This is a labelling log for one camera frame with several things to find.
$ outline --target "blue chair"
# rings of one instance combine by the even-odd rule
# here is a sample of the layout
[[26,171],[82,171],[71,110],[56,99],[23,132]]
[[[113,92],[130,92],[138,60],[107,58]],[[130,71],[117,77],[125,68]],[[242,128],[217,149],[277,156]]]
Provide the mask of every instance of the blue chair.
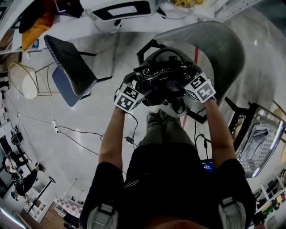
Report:
[[79,52],[72,43],[49,35],[46,35],[44,39],[58,65],[53,72],[53,80],[69,106],[74,106],[80,99],[90,96],[86,93],[97,82],[112,78],[109,76],[97,79],[81,57],[81,55],[96,56],[96,54]]

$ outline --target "black stand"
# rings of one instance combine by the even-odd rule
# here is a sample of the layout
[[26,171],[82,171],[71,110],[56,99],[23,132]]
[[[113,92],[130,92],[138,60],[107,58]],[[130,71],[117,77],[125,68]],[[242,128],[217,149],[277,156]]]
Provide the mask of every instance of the black stand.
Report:
[[33,204],[32,204],[32,206],[29,208],[27,214],[29,214],[30,211],[33,209],[33,206],[35,206],[37,200],[41,197],[41,195],[44,193],[44,191],[47,189],[47,187],[48,187],[52,182],[55,183],[55,180],[54,180],[52,177],[49,177],[49,178],[50,178],[50,182],[46,185],[46,187],[43,189],[43,191],[41,191],[40,195],[39,195],[37,198],[34,199]]

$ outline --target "concrete floor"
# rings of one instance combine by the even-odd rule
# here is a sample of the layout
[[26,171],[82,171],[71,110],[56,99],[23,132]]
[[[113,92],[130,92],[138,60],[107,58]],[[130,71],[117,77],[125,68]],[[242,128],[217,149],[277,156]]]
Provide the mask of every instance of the concrete floor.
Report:
[[[245,68],[230,88],[227,96],[241,107],[248,107],[248,102],[256,102],[267,109],[273,110],[272,100],[274,99],[286,109],[286,38],[270,21],[252,8],[243,11],[225,24],[238,35],[246,51]],[[78,102],[74,107],[69,107],[62,96],[57,93],[54,93],[52,97],[37,97],[33,100],[27,100],[14,87],[7,92],[8,97],[20,113],[21,121],[26,129],[25,132],[23,124],[20,123],[20,129],[25,139],[23,148],[33,160],[39,160],[46,166],[46,174],[42,174],[42,176],[47,177],[49,175],[56,180],[57,183],[53,186],[56,194],[65,191],[74,178],[78,179],[76,187],[87,191],[94,176],[98,156],[75,144],[65,135],[56,134],[51,125],[52,120],[54,119],[58,126],[104,134],[114,109],[115,89],[120,86],[124,76],[138,66],[137,51],[156,34],[122,33],[118,35],[113,79],[95,84],[91,96]],[[117,40],[116,36],[116,34],[102,34],[72,41],[78,50],[98,54],[96,57],[85,57],[87,64],[97,78],[107,77],[112,72],[112,56]],[[187,48],[186,53],[193,58],[193,47]],[[30,55],[30,59],[27,59],[26,56],[23,57],[23,64],[30,64],[36,70],[53,62],[47,50],[31,53]],[[210,69],[210,63],[201,52],[198,57],[198,65],[203,70]],[[51,65],[48,72],[52,90],[57,90],[51,78],[55,68],[55,64]],[[43,70],[40,73],[46,81],[47,71]],[[42,90],[44,90],[45,86],[42,79],[40,77],[38,79]],[[18,124],[15,107],[9,99],[6,100],[6,104],[12,123],[14,125]],[[133,115],[139,121],[135,134],[136,143],[146,133],[146,114],[149,110],[150,108],[143,104],[133,110]],[[226,122],[229,122],[231,112],[225,103],[221,105],[221,111]],[[124,136],[131,136],[135,125],[136,122],[127,115]],[[193,139],[194,120],[190,117],[186,121],[185,130]],[[99,153],[101,145],[99,136],[80,134],[63,128],[60,128],[60,131],[88,149]],[[198,133],[209,136],[207,123],[204,125],[198,124]],[[34,150],[28,141],[27,134]],[[280,163],[282,149],[283,144],[280,143],[260,174],[256,178],[248,180],[252,190],[256,190],[260,182],[266,181],[272,173],[280,170],[283,166]],[[198,140],[198,150],[201,159],[205,159],[202,140]],[[122,158],[125,172],[132,152],[133,146],[123,139]]]

